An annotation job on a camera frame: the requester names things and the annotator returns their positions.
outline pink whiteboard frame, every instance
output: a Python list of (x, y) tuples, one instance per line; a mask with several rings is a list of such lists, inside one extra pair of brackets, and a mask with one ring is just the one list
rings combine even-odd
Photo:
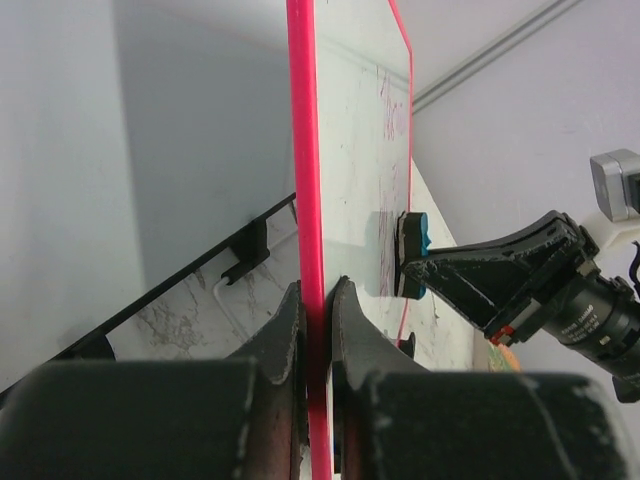
[[(389, 0), (409, 52), (409, 197), (411, 207), (411, 158), (413, 146), (413, 51), (395, 0)], [(293, 120), (300, 281), (302, 302), (307, 316), (307, 397), (311, 467), (314, 480), (330, 480), (331, 452), (327, 416), (327, 371), (331, 340), (328, 337), (324, 259), (322, 249), (322, 206), (320, 198), (320, 160), (318, 148), (318, 106), (313, 0), (287, 0), (289, 65)], [(402, 333), (407, 313), (405, 303), (398, 332)]]

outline gray wall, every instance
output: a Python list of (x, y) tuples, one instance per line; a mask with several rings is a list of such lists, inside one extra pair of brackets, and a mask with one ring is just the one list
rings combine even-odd
[(396, 0), (409, 32), (414, 92), (435, 82), (547, 0)]
[(242, 2), (0, 1), (0, 391), (293, 193), (285, 5)]
[[(640, 151), (638, 18), (637, 0), (582, 2), (416, 116), (414, 156), (458, 243), (551, 209), (577, 221), (597, 209), (589, 157)], [(632, 255), (608, 258), (605, 274), (626, 274)], [(517, 352), (527, 370), (579, 372), (612, 391), (545, 333)], [(638, 447), (640, 405), (620, 408)]]

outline camera lens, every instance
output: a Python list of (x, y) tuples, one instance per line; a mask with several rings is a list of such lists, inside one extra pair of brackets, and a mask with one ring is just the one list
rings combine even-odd
[(553, 299), (543, 327), (566, 347), (640, 388), (640, 305), (599, 275), (576, 277)]

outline silver camera body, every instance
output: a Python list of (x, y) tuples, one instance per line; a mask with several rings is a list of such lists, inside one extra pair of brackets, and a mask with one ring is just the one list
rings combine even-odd
[(640, 218), (640, 155), (615, 150), (591, 157), (598, 206), (612, 222)]

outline black wire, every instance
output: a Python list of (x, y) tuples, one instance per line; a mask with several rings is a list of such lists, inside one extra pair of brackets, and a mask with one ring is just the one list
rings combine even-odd
[(640, 280), (638, 280), (638, 270), (640, 269), (640, 243), (633, 242), (636, 246), (636, 256), (629, 266), (629, 278), (633, 282), (633, 288), (635, 289), (638, 297), (640, 297)]

